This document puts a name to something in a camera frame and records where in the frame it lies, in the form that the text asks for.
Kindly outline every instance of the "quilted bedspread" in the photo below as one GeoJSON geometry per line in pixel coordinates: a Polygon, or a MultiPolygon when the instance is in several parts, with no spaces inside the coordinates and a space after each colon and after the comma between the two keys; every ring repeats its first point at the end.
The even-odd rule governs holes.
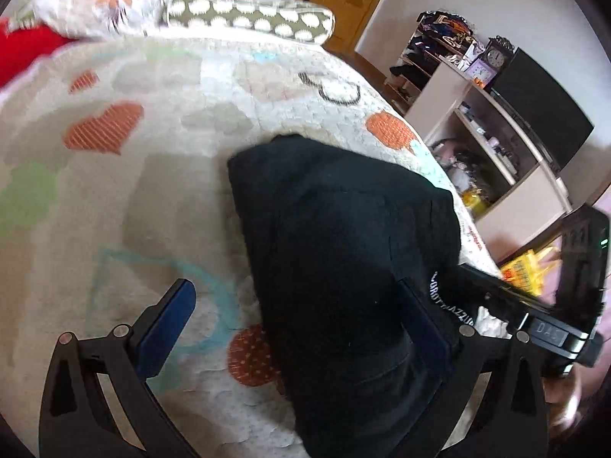
{"type": "Polygon", "coordinates": [[[461,260],[496,272],[422,140],[321,48],[159,38],[72,47],[0,111],[0,411],[30,449],[57,336],[133,323],[184,277],[197,306],[149,380],[161,405],[203,457],[307,456],[261,338],[226,172],[237,150],[291,132],[452,191],[461,260]]]}

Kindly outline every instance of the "television screen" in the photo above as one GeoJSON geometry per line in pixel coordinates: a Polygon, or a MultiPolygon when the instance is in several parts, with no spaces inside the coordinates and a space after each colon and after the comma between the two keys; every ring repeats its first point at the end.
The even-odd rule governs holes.
{"type": "Polygon", "coordinates": [[[558,169],[594,129],[562,86],[520,48],[495,80],[493,91],[529,123],[558,169]]]}

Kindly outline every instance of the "metal pin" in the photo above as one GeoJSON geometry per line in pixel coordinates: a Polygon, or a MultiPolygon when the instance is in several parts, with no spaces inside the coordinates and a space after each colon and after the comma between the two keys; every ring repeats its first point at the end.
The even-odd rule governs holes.
{"type": "Polygon", "coordinates": [[[59,344],[68,344],[70,341],[72,341],[72,333],[64,332],[57,340],[59,341],[59,344]]]}
{"type": "Polygon", "coordinates": [[[523,342],[523,343],[530,341],[530,336],[528,335],[527,332],[524,332],[523,330],[517,331],[516,338],[518,341],[523,342]]]}
{"type": "Polygon", "coordinates": [[[460,326],[458,328],[458,332],[462,336],[465,336],[466,338],[470,338],[470,337],[475,335],[475,329],[473,327],[471,327],[471,326],[466,325],[466,324],[463,324],[462,326],[460,326]]]}
{"type": "Polygon", "coordinates": [[[129,326],[126,326],[125,324],[121,324],[120,326],[112,329],[112,335],[114,335],[115,338],[124,338],[128,333],[129,326]]]}

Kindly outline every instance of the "bedspread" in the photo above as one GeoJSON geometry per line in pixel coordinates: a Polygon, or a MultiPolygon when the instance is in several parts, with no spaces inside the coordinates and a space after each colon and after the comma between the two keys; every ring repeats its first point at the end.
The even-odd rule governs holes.
{"type": "MultiPolygon", "coordinates": [[[[461,260],[497,272],[422,140],[321,48],[160,38],[72,47],[0,111],[0,411],[28,447],[57,336],[132,323],[184,277],[197,306],[149,380],[161,405],[207,458],[307,456],[274,368],[241,363],[243,349],[263,359],[267,347],[226,168],[237,150],[291,132],[452,191],[461,260]]],[[[118,425],[137,442],[124,416],[118,425]]]]}

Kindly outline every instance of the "tv stand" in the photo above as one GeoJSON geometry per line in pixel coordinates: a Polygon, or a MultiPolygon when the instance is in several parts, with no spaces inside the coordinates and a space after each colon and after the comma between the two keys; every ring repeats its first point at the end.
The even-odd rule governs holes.
{"type": "Polygon", "coordinates": [[[557,218],[572,210],[566,187],[556,177],[546,154],[526,134],[511,114],[493,96],[474,84],[471,77],[445,58],[415,99],[404,118],[427,146],[447,138],[465,141],[484,156],[494,189],[500,198],[475,219],[475,226],[497,262],[539,235],[557,218]],[[485,130],[520,160],[518,174],[512,174],[486,139],[459,110],[470,106],[485,130]]]}

